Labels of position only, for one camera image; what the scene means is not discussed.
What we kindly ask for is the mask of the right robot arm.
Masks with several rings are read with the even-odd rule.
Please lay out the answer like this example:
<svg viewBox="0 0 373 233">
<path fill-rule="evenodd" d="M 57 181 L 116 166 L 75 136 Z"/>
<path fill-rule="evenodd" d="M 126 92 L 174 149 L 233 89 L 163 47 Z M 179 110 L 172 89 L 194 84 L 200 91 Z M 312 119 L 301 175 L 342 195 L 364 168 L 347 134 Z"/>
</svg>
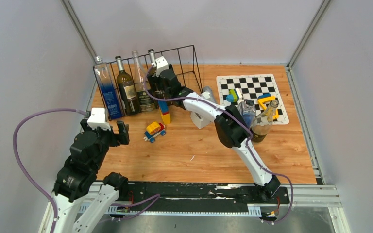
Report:
<svg viewBox="0 0 373 233">
<path fill-rule="evenodd" d="M 152 91 L 162 90 L 170 95 L 168 101 L 174 106 L 199 114 L 203 119 L 214 123 L 219 141 L 236 152 L 249 170 L 252 179 L 259 186 L 258 196 L 263 202 L 271 202 L 277 197 L 281 185 L 277 174 L 270 171 L 255 150 L 252 133 L 237 107 L 223 106 L 204 99 L 178 81 L 171 65 L 159 70 L 150 66 L 145 79 Z"/>
</svg>

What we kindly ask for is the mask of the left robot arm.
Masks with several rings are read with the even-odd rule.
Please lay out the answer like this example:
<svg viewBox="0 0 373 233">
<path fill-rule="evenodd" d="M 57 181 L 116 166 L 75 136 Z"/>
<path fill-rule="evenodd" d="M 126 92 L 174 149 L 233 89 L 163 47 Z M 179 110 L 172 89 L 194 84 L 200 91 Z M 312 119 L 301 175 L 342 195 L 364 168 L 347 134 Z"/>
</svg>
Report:
<svg viewBox="0 0 373 233">
<path fill-rule="evenodd" d="M 106 124 L 92 129 L 87 120 L 80 122 L 83 131 L 75 136 L 70 156 L 59 170 L 53 189 L 53 223 L 49 233 L 90 233 L 109 206 L 129 196 L 128 178 L 120 173 L 107 175 L 95 199 L 77 218 L 81 204 L 97 178 L 110 147 L 129 144 L 129 125 L 117 121 L 118 134 Z"/>
</svg>

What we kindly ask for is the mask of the clear bottle dark label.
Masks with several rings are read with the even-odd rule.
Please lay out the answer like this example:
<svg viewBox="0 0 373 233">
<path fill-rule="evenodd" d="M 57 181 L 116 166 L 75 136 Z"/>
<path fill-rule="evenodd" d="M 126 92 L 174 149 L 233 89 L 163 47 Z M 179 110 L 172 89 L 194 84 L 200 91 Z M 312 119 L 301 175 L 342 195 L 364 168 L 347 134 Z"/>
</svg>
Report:
<svg viewBox="0 0 373 233">
<path fill-rule="evenodd" d="M 257 115 L 251 123 L 250 130 L 253 134 L 252 141 L 255 143 L 260 143 L 264 140 L 266 135 L 272 128 L 273 124 L 273 116 L 275 114 L 275 110 L 279 106 L 278 100 L 270 101 L 267 108 Z"/>
</svg>

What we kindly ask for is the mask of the green wine bottle cream label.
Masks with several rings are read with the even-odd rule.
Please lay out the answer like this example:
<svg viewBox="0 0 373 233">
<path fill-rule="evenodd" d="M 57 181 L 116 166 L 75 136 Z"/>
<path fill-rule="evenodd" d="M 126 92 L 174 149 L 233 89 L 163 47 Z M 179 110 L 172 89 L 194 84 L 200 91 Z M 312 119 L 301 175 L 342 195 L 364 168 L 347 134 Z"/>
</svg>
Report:
<svg viewBox="0 0 373 233">
<path fill-rule="evenodd" d="M 150 62 L 151 62 L 151 69 L 148 72 L 148 76 L 155 76 L 156 75 L 157 64 L 156 64 L 154 49 L 149 49 L 148 54 L 149 54 L 149 58 L 150 58 Z"/>
</svg>

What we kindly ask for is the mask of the clear champagne bottle black label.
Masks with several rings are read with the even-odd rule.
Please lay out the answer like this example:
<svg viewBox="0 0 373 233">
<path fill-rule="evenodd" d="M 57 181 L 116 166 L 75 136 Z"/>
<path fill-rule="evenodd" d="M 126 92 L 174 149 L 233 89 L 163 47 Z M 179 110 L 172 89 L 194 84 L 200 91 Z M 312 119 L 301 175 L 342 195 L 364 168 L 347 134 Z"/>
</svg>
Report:
<svg viewBox="0 0 373 233">
<path fill-rule="evenodd" d="M 151 88 L 145 80 L 145 70 L 140 62 L 138 51 L 132 51 L 135 66 L 134 85 L 137 98 L 142 112 L 149 112 L 156 109 L 155 101 L 147 94 Z"/>
</svg>

